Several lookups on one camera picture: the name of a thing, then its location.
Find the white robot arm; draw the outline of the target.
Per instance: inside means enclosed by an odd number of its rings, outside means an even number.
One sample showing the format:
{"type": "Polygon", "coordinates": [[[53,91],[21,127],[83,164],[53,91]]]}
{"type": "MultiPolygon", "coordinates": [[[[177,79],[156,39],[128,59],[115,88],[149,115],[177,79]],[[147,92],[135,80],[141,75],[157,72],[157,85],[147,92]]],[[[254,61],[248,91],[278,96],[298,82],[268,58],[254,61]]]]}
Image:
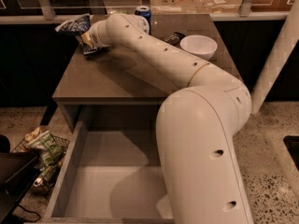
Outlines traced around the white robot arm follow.
{"type": "Polygon", "coordinates": [[[122,45],[177,85],[161,104],[156,139],[176,224],[254,224],[235,156],[246,124],[245,84],[213,63],[149,34],[141,16],[115,13],[83,36],[97,47],[122,45]]]}

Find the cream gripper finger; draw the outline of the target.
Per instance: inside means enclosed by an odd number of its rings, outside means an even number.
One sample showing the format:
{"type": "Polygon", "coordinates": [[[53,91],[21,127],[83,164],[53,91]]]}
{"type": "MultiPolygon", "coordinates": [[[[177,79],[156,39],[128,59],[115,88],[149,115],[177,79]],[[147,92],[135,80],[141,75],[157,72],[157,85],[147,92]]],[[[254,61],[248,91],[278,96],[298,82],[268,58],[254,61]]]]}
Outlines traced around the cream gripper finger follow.
{"type": "Polygon", "coordinates": [[[81,38],[83,40],[83,42],[89,46],[92,46],[93,45],[93,42],[92,42],[92,39],[91,39],[91,36],[88,32],[84,33],[81,35],[81,38]]]}

